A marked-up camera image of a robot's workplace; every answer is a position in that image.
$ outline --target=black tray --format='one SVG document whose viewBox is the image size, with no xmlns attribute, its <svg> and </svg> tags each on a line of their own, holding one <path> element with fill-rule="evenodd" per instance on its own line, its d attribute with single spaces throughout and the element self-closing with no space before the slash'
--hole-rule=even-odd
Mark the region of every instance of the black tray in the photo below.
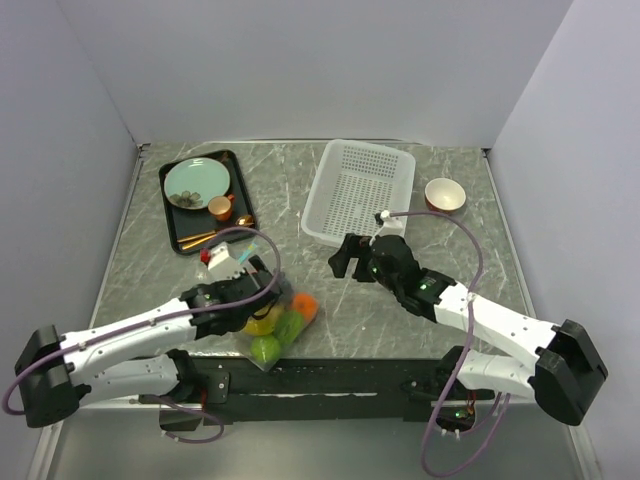
<svg viewBox="0 0 640 480">
<path fill-rule="evenodd" d="M 200 210 L 185 210 L 184 208 L 174 207 L 169 203 L 164 194 L 164 179 L 167 176 L 167 173 L 169 173 L 169 170 L 175 167 L 182 160 L 167 163 L 160 167 L 158 174 L 160 177 L 160 189 L 162 190 L 162 201 L 164 202 L 164 213 L 167 217 L 167 227 L 169 229 L 169 241 L 173 251 L 179 255 L 193 255 L 200 252 L 199 247 L 205 245 L 203 243 L 198 247 L 182 251 L 178 244 L 179 238 L 197 235 L 211 230 L 232 227 L 235 225 L 238 217 L 241 217 L 242 215 L 252 215 L 255 222 L 253 228 L 258 228 L 258 219 L 256 218 L 255 211 L 251 205 L 251 200 L 249 199 L 249 194 L 247 193 L 247 188 L 244 184 L 244 178 L 242 177 L 242 172 L 240 171 L 240 165 L 238 165 L 238 158 L 236 157 L 236 154 L 231 150 L 219 150 L 205 155 L 198 155 L 198 158 L 199 157 L 218 160 L 229 170 L 231 186 L 229 187 L 227 194 L 233 194 L 235 196 L 233 201 L 233 214 L 226 222 L 219 222 L 209 213 L 206 207 Z M 244 240 L 249 237 L 251 237 L 250 233 L 239 232 L 225 235 L 224 239 L 226 242 L 231 243 Z"/>
</svg>

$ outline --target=gray wall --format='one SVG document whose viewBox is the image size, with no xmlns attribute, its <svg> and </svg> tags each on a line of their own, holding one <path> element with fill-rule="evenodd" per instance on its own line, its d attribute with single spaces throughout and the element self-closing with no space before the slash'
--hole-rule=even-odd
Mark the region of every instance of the gray wall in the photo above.
<svg viewBox="0 0 640 480">
<path fill-rule="evenodd" d="M 571 0 L 58 0 L 137 142 L 491 146 Z"/>
<path fill-rule="evenodd" d="M 88 324 L 135 145 L 55 1 L 0 0 L 0 66 L 4 388 L 33 330 Z M 24 478 L 39 431 L 0 414 L 0 435 L 0 477 Z"/>
<path fill-rule="evenodd" d="M 609 367 L 586 423 L 607 480 L 640 472 L 638 25 L 637 0 L 576 0 L 491 154 L 538 314 Z"/>
</svg>

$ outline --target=metal frame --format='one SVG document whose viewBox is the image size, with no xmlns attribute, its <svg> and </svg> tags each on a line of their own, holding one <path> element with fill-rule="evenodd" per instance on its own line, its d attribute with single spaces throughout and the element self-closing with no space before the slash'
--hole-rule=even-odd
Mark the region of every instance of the metal frame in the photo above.
<svg viewBox="0 0 640 480">
<path fill-rule="evenodd" d="M 210 142 L 210 143 L 324 143 L 331 139 L 312 139 L 312 140 L 290 140 L 290 139 L 279 139 L 279 140 L 251 140 L 251 141 L 230 141 L 230 142 Z M 371 143 L 386 143 L 386 144 L 397 144 L 397 145 L 420 145 L 415 142 L 406 142 L 402 140 L 394 140 L 394 139 L 363 139 L 364 141 L 368 141 Z M 129 191 L 127 194 L 127 198 L 124 205 L 124 210 L 122 217 L 120 219 L 120 223 L 118 225 L 118 229 L 116 232 L 116 238 L 113 244 L 113 248 L 111 249 L 111 254 L 109 256 L 109 262 L 107 264 L 107 268 L 105 269 L 105 274 L 102 279 L 102 283 L 100 286 L 100 291 L 98 293 L 98 297 L 96 299 L 96 304 L 91 316 L 91 322 L 89 324 L 90 327 L 93 326 L 96 318 L 96 314 L 98 311 L 98 307 L 100 305 L 100 300 L 104 293 L 104 288 L 106 285 L 106 279 L 111 270 L 111 264 L 113 262 L 113 257 L 115 255 L 116 249 L 118 247 L 118 242 L 120 240 L 120 235 L 122 233 L 122 229 L 124 227 L 124 223 L 127 217 L 127 212 L 129 210 L 129 206 L 131 204 L 131 199 L 133 197 L 133 192 L 135 190 L 136 184 L 138 182 L 138 178 L 140 175 L 140 171 L 142 169 L 142 165 L 145 161 L 145 149 L 148 145 L 138 145 L 139 153 L 138 159 L 136 161 L 133 176 L 131 179 L 131 184 L 129 186 Z M 511 253 L 514 259 L 518 283 L 520 285 L 520 291 L 523 295 L 523 300 L 526 306 L 526 313 L 535 317 L 535 309 L 533 306 L 533 302 L 531 300 L 531 296 L 529 294 L 529 290 L 527 288 L 526 280 L 524 277 L 524 273 L 522 270 L 522 265 L 520 264 L 520 260 L 516 253 L 515 244 L 513 243 L 513 237 L 511 235 L 511 231 L 509 230 L 509 225 L 507 223 L 507 219 L 504 214 L 504 209 L 502 207 L 502 203 L 500 201 L 500 197 L 498 195 L 498 191 L 496 189 L 495 181 L 493 178 L 493 174 L 491 172 L 491 168 L 488 161 L 487 150 L 483 149 L 484 152 L 484 160 L 485 166 L 487 169 L 487 173 L 489 174 L 489 178 L 491 181 L 491 186 L 493 189 L 493 193 L 496 198 L 496 202 L 498 204 L 498 209 L 500 211 L 500 217 L 502 218 L 505 231 L 507 234 L 507 240 L 509 242 L 509 246 L 511 248 Z M 143 406 L 143 405 L 134 405 L 137 403 L 135 399 L 119 399 L 112 400 L 108 402 L 101 402 L 100 404 L 88 406 L 85 408 L 97 408 L 97 409 L 120 409 L 120 408 L 158 408 L 157 406 Z M 518 401 L 516 400 L 514 403 L 523 403 L 530 404 L 531 402 L 527 401 Z M 50 427 L 46 427 L 42 430 L 42 434 L 40 435 L 40 440 L 38 442 L 38 446 L 36 447 L 36 451 L 33 457 L 33 461 L 31 463 L 31 468 L 29 470 L 27 480 L 46 480 L 49 475 L 49 470 L 51 468 L 51 463 L 53 461 L 53 457 L 56 451 L 56 446 L 60 437 L 60 432 L 62 430 L 64 422 L 57 423 Z M 591 443 L 591 439 L 589 438 L 589 434 L 584 426 L 580 427 L 569 427 L 569 436 L 574 445 L 574 450 L 576 453 L 576 460 L 578 466 L 580 467 L 582 477 L 588 480 L 602 480 L 602 473 L 598 466 L 598 462 L 596 459 L 595 451 L 593 449 L 593 445 Z"/>
</svg>

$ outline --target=table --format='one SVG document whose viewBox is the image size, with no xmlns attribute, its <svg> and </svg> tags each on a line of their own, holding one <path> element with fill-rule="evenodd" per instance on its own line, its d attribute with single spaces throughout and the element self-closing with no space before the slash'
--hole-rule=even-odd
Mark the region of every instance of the table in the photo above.
<svg viewBox="0 0 640 480">
<path fill-rule="evenodd" d="M 467 205 L 458 215 L 478 237 L 485 256 L 478 291 L 525 313 L 514 258 L 481 149 L 390 146 L 416 158 L 412 210 L 424 209 L 424 186 L 433 178 L 450 177 L 465 188 Z M 169 246 L 158 169 L 178 159 L 229 149 L 238 156 L 260 229 L 278 245 L 287 277 L 320 303 L 312 328 L 296 341 L 288 357 L 436 359 L 452 346 L 462 345 L 464 333 L 410 315 L 381 287 L 333 278 L 327 259 L 335 249 L 316 244 L 300 228 L 324 147 L 324 142 L 145 146 L 94 325 L 150 310 L 201 281 L 197 256 L 179 256 Z M 408 220 L 405 238 L 421 265 L 469 284 L 477 268 L 476 253 L 455 225 L 440 218 L 413 217 Z M 230 335 L 204 338 L 182 348 L 195 356 L 239 355 Z M 491 350 L 481 342 L 476 348 Z"/>
</svg>

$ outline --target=perforated basket bottom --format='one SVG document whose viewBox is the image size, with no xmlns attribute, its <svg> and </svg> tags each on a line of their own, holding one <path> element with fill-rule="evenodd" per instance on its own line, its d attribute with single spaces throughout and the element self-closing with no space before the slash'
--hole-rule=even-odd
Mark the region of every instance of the perforated basket bottom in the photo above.
<svg viewBox="0 0 640 480">
<path fill-rule="evenodd" d="M 342 237 L 347 233 L 373 235 L 378 226 L 374 215 L 389 207 L 393 184 L 340 174 L 322 233 Z"/>
</svg>

